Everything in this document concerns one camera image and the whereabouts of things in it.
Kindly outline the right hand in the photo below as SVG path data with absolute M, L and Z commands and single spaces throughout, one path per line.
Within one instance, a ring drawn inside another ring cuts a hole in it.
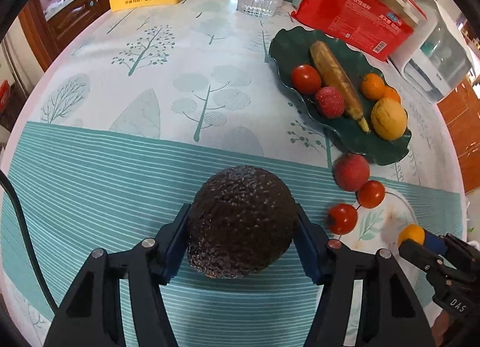
M 464 338 L 463 323 L 442 310 L 431 328 L 435 346 L 462 346 Z

